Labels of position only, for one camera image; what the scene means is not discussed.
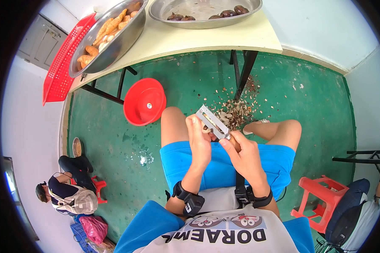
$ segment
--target peeler blade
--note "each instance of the peeler blade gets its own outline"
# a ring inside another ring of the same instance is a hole
[[[205,105],[202,105],[197,110],[196,115],[201,121],[212,130],[213,134],[218,139],[224,139],[228,137],[229,129],[223,124]]]

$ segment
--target black bag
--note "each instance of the black bag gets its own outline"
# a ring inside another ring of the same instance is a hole
[[[362,206],[366,201],[358,206],[354,206],[346,210],[336,223],[333,232],[330,235],[331,243],[334,245],[343,245],[353,230],[356,227],[357,221],[359,220],[360,212],[362,211]]]

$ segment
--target white table top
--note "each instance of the white table top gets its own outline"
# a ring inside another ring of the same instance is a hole
[[[153,1],[149,0],[145,8],[147,17],[143,32],[128,52],[105,70],[88,74],[82,82],[81,76],[76,77],[69,92],[126,66],[173,54],[230,49],[283,52],[279,39],[262,10],[232,26],[189,30],[174,28],[151,18],[148,9]]]

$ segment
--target foot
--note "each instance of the foot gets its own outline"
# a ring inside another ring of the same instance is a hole
[[[261,120],[249,123],[249,124],[247,124],[246,126],[243,127],[243,130],[242,130],[243,134],[245,134],[245,135],[253,134],[253,132],[250,132],[250,131],[252,130],[252,128],[253,128],[254,125],[268,123],[268,122],[270,122],[270,121],[267,120],[267,119],[261,119]]]
[[[81,159],[83,160],[84,164],[87,166],[87,172],[92,173],[93,172],[93,166],[91,165],[89,159],[84,155],[81,156]]]

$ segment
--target food bowl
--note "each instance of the food bowl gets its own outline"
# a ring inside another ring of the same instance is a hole
[[[233,17],[208,19],[212,15],[219,15],[222,11],[233,10],[242,5],[249,13]],[[206,29],[230,26],[249,18],[262,8],[263,0],[155,0],[149,7],[149,16],[169,26],[184,29]],[[193,16],[194,21],[167,20],[171,14]]]
[[[72,144],[72,153],[74,157],[81,156],[85,153],[83,142],[79,138],[75,137]]]
[[[69,75],[71,77],[77,77],[82,73],[97,73],[121,58],[128,49],[132,47],[135,41],[137,41],[143,31],[146,21],[145,6],[147,3],[148,0],[124,0],[112,7],[99,18],[76,48],[69,65]],[[85,47],[93,44],[100,28],[109,18],[116,18],[123,9],[128,9],[127,13],[133,11],[138,11],[138,13],[114,36],[104,49],[86,65],[86,67],[81,68],[81,64],[80,62],[77,62],[77,59],[82,55],[87,54]]]
[[[134,83],[124,99],[125,118],[136,126],[157,121],[165,108],[163,87],[153,78],[144,78]]]

